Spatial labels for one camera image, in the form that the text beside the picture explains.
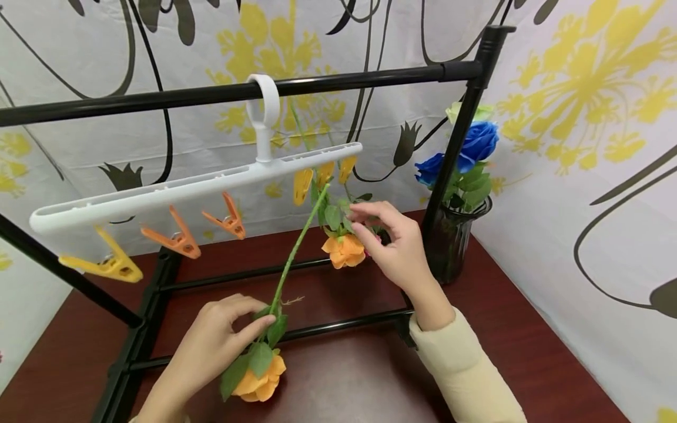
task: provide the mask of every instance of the hand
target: hand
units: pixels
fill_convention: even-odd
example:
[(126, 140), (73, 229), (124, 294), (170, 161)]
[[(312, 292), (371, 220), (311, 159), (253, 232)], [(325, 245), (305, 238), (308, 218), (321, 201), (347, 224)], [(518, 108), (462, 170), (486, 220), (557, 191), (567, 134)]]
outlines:
[(275, 322), (275, 316), (267, 315), (238, 333), (233, 331), (232, 324), (239, 317), (265, 307), (261, 301), (241, 294), (203, 306), (153, 386), (138, 422), (181, 421), (177, 414), (188, 399), (218, 377), (247, 345)]
[[(384, 275), (412, 300), (421, 330), (441, 329), (456, 318), (454, 308), (430, 272), (418, 223), (387, 201), (351, 204), (353, 231)], [(390, 235), (383, 246), (365, 227), (378, 225)]]

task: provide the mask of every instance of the black bar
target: black bar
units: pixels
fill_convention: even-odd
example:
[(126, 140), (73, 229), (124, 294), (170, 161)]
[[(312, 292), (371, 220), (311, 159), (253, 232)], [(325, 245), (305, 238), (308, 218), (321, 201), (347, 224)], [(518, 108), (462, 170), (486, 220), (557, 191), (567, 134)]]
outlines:
[(143, 323), (143, 319), (139, 315), (126, 308), (122, 303), (89, 281), (77, 270), (59, 263), (59, 258), (52, 251), (46, 249), (44, 245), (34, 240), (3, 215), (0, 215), (0, 238), (3, 238), (14, 248), (23, 252), (34, 262), (49, 270), (68, 285), (71, 285), (75, 290), (120, 319), (130, 328), (136, 328)]
[(425, 242), (431, 234), (435, 222), (435, 215), (442, 205), (442, 199), (447, 190), (447, 185), (449, 185), (449, 179), (456, 166), (456, 159), (463, 147), (468, 128), (470, 128), (470, 125), (473, 122), (475, 110), (477, 110), (477, 106), (479, 106), (482, 93), (487, 88), (489, 80), (492, 77), (492, 72), (496, 67), (498, 56), (503, 47), (503, 42), (508, 36), (508, 33), (514, 31), (514, 26), (491, 25), (484, 28), (482, 39), (479, 42), (479, 47), (477, 48), (477, 53), (475, 55), (475, 61), (482, 65), (482, 75), (474, 80), (468, 81), (466, 93), (463, 96), (463, 103), (458, 112), (458, 118), (456, 119), (456, 124), (452, 130), (452, 135), (449, 138), (449, 144), (447, 144), (444, 162), (437, 175), (437, 182), (433, 188), (433, 193), (430, 196), (428, 206), (425, 210), (425, 216), (423, 217), (423, 222), (421, 224), (423, 242)]
[[(477, 62), (449, 62), (445, 65), (437, 64), (421, 68), (283, 79), (276, 81), (276, 84), (280, 96), (284, 97), (285, 95), (386, 87), (388, 85), (465, 81), (481, 74), (481, 66)], [(201, 104), (238, 102), (261, 97), (261, 90), (256, 83), (242, 83), (82, 99), (72, 102), (0, 109), (0, 127)]]
[[(307, 338), (309, 336), (322, 335), (330, 332), (336, 332), (339, 330), (346, 330), (352, 328), (358, 328), (360, 326), (367, 326), (372, 324), (383, 323), (385, 321), (399, 319), (400, 317), (409, 316), (413, 313), (413, 310), (410, 309), (398, 309), (392, 311), (385, 311), (383, 313), (376, 313), (367, 316), (357, 317), (355, 319), (341, 320), (334, 323), (322, 324), (316, 326), (309, 326), (308, 328), (296, 329), (287, 332), (280, 342), (286, 342), (290, 340), (296, 340), (301, 338)], [(165, 355), (163, 357), (157, 357), (145, 361), (137, 361), (132, 363), (129, 366), (130, 372), (136, 372), (139, 370), (148, 370), (154, 368), (161, 368), (169, 364), (171, 360), (171, 355)]]
[(150, 358), (170, 297), (170, 294), (159, 292), (158, 288), (174, 282), (181, 258), (180, 254), (164, 247), (160, 249), (158, 265), (150, 285), (144, 290), (139, 309), (144, 325), (129, 331), (117, 361), (109, 370), (106, 389), (94, 411), (92, 423), (129, 420), (143, 378), (141, 373), (130, 372), (129, 364)]
[[(292, 263), (290, 270), (299, 270), (299, 269), (308, 269), (309, 267), (321, 266), (331, 263), (330, 259), (318, 259), (318, 260), (308, 260), (301, 261), (298, 263)], [(260, 269), (252, 269), (241, 271), (237, 273), (231, 273), (229, 275), (221, 275), (217, 277), (208, 277), (206, 279), (200, 279), (190, 282), (183, 282), (180, 284), (171, 284), (160, 287), (161, 292), (167, 291), (178, 291), (185, 290), (190, 288), (199, 288), (201, 286), (209, 286), (214, 284), (223, 284), (225, 282), (232, 282), (236, 280), (248, 279), (250, 277), (274, 275), (275, 273), (281, 273), (284, 270), (284, 265), (280, 266), (271, 266), (271, 267), (262, 267)]]

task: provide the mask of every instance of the brown table surface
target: brown table surface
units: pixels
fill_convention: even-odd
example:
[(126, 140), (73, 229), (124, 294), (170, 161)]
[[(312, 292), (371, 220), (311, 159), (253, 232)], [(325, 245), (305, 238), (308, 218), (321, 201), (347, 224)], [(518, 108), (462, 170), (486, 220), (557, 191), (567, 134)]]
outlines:
[[(279, 265), (297, 235), (297, 231), (277, 233), (204, 246), (198, 260), (184, 259), (177, 280)], [(325, 238), (317, 228), (309, 231), (297, 258), (322, 257), (319, 248)], [(138, 284), (96, 281), (136, 310), (152, 275), (154, 255), (136, 258), (146, 274)], [(269, 301), (278, 279), (279, 275), (258, 277), (175, 294), (154, 355), (175, 350), (205, 302), (236, 292)], [(474, 239), (463, 274), (445, 292), (467, 316), (530, 422), (627, 422)], [(289, 329), (403, 307), (398, 290), (371, 261), (340, 271), (331, 266), (293, 271), (283, 299), (299, 296), (304, 299), (286, 307)], [(126, 333), (115, 318), (78, 292), (71, 293), (0, 397), (0, 422), (88, 422)], [(191, 401), (193, 422), (452, 421), (434, 380), (392, 324), (325, 334), (281, 347), (288, 370), (272, 399), (266, 403), (231, 399), (224, 404), (212, 384)], [(158, 375), (158, 371), (147, 373), (135, 411)]]

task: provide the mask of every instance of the cream sleeve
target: cream sleeve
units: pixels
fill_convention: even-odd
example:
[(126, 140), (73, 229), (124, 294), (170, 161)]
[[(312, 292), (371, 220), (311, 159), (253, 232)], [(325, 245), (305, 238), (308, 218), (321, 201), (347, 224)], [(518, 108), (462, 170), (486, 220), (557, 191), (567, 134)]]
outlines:
[(456, 320), (440, 330), (423, 332), (415, 315), (409, 328), (418, 346), (418, 356), (435, 378), (457, 423), (527, 421), (459, 310)]

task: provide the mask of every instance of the white hanger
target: white hanger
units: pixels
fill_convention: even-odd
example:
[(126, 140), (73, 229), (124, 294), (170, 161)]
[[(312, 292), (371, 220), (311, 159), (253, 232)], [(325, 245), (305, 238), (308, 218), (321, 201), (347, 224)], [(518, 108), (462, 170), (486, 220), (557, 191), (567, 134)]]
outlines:
[(166, 210), (170, 204), (207, 194), (221, 195), (231, 188), (288, 175), (362, 152), (362, 144), (353, 142), (272, 158), (271, 128), (280, 117), (280, 95), (275, 82), (267, 75), (253, 74), (248, 81), (259, 84), (263, 92), (262, 118), (261, 113), (257, 112), (256, 101), (246, 104), (247, 113), (257, 134), (256, 161), (205, 175), (41, 207), (30, 216), (30, 227), (39, 234), (50, 235), (78, 226), (103, 225), (109, 221), (128, 219), (144, 211)]

